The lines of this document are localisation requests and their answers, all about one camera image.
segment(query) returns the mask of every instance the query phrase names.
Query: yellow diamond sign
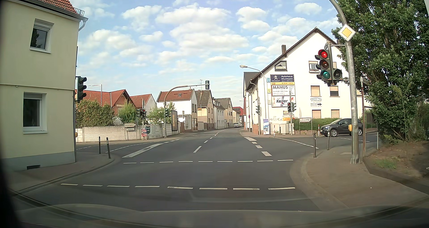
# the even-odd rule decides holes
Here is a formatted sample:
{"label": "yellow diamond sign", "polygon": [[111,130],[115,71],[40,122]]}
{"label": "yellow diamond sign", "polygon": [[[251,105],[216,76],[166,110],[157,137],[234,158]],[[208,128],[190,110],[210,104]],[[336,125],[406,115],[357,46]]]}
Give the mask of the yellow diamond sign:
{"label": "yellow diamond sign", "polygon": [[356,33],[350,26],[347,24],[344,24],[343,27],[338,32],[341,37],[343,37],[347,42],[350,41],[350,39],[353,37],[353,35]]}

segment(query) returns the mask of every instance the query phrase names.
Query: red traffic light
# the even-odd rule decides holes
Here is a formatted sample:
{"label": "red traffic light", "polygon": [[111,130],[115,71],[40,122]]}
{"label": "red traffic light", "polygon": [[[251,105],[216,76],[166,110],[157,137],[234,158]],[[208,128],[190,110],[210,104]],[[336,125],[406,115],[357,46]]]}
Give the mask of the red traffic light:
{"label": "red traffic light", "polygon": [[324,49],[319,50],[318,54],[319,54],[320,58],[322,58],[322,59],[328,58],[328,52],[326,52],[326,50],[324,50]]}

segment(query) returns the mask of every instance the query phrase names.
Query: white house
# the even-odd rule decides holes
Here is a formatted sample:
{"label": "white house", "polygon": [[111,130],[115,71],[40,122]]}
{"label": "white house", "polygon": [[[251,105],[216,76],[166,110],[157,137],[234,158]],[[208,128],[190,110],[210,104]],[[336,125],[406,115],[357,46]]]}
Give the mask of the white house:
{"label": "white house", "polygon": [[[317,27],[300,39],[289,49],[282,45],[282,54],[260,72],[244,73],[244,97],[246,111],[250,118],[246,126],[269,119],[271,132],[273,125],[289,122],[287,103],[292,100],[296,103],[293,118],[350,118],[350,88],[344,82],[336,86],[328,86],[316,77],[320,70],[316,68],[318,61],[314,55],[323,49],[326,42],[336,41],[330,39]],[[340,51],[332,47],[334,68],[342,70],[343,77],[348,77],[343,68],[342,59],[338,57]],[[260,100],[260,119],[256,114],[257,97]],[[358,113],[362,115],[362,99],[357,97]]]}
{"label": "white house", "polygon": [[[164,98],[167,91],[161,91],[158,95],[158,106],[164,106]],[[198,111],[195,90],[171,91],[166,98],[166,106],[174,103],[177,117],[180,122],[185,122],[185,132],[198,130]]]}

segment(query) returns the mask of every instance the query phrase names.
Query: car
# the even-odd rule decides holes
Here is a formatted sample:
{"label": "car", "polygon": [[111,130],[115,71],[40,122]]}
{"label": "car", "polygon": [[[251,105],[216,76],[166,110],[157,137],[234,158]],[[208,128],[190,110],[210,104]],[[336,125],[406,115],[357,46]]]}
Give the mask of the car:
{"label": "car", "polygon": [[[330,137],[336,137],[340,134],[348,134],[351,136],[351,132],[348,130],[348,126],[351,124],[351,118],[342,118],[335,120],[331,122],[328,125],[324,125],[320,127],[320,134],[324,135],[325,137],[328,136],[328,132],[330,132]],[[358,125],[358,135],[362,136],[363,134],[363,124],[358,119],[357,120]]]}

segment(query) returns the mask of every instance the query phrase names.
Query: traffic light pole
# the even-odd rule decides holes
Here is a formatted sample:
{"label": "traffic light pole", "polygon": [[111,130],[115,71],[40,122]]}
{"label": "traffic light pole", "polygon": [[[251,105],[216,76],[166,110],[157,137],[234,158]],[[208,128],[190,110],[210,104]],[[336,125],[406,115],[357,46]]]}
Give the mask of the traffic light pole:
{"label": "traffic light pole", "polygon": [[[347,24],[346,17],[344,16],[341,7],[335,0],[329,0],[334,6],[335,10],[338,12],[338,17],[340,18],[341,23]],[[357,126],[357,95],[356,95],[356,76],[354,72],[354,60],[353,60],[353,50],[350,42],[345,42],[346,46],[346,59],[347,59],[347,69],[349,74],[349,85],[350,85],[350,103],[351,103],[351,124],[352,124],[352,150],[351,150],[351,164],[359,163],[359,136],[358,136],[358,126]]]}

